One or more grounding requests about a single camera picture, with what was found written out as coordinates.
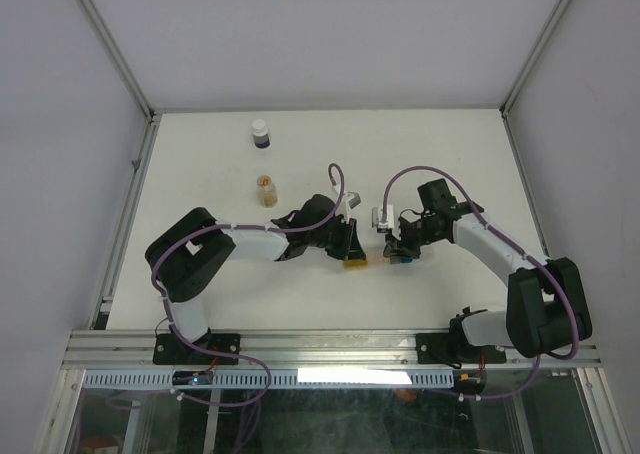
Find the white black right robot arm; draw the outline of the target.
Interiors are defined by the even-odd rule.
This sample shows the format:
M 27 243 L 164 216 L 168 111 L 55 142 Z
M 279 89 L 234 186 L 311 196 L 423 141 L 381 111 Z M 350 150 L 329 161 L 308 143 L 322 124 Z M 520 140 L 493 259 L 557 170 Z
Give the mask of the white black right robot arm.
M 472 254 L 505 285 L 502 311 L 465 309 L 449 325 L 448 352 L 469 361 L 484 346 L 512 347 L 526 358 L 568 360 L 592 334 L 581 274 L 567 257 L 551 259 L 523 248 L 498 229 L 469 196 L 457 199 L 443 178 L 418 189 L 416 220 L 390 220 L 382 204 L 374 221 L 385 235 L 385 257 L 416 260 L 423 247 L 448 241 Z

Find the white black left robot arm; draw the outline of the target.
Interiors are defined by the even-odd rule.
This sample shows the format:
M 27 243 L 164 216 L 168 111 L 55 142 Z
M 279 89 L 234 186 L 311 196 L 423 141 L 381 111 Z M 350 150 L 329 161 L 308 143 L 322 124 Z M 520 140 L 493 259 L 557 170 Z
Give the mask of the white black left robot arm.
M 345 264 L 365 263 L 357 221 L 350 217 L 359 204 L 353 192 L 338 201 L 315 194 L 300 209 L 248 230 L 223 229 L 203 207 L 188 212 L 144 254 L 172 322 L 168 334 L 156 336 L 153 362 L 204 364 L 209 350 L 229 354 L 239 346 L 239 335 L 213 333 L 204 312 L 205 288 L 228 260 L 286 262 L 314 247 Z

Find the clear glass pill bottle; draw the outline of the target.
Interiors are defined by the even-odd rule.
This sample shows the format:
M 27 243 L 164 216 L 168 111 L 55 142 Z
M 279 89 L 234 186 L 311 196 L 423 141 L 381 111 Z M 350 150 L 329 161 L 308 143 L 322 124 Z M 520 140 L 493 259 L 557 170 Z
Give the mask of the clear glass pill bottle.
M 274 207 L 278 202 L 277 191 L 273 180 L 269 186 L 261 187 L 257 185 L 259 203 L 265 208 Z

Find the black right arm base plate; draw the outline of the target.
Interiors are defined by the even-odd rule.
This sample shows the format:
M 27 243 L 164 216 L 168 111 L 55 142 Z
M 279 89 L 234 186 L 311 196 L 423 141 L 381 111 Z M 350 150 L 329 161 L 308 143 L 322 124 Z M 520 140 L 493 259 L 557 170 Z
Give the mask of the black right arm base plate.
M 471 346 L 445 332 L 418 333 L 415 335 L 418 363 L 443 364 L 460 369 L 464 364 L 505 364 L 506 354 L 494 346 Z

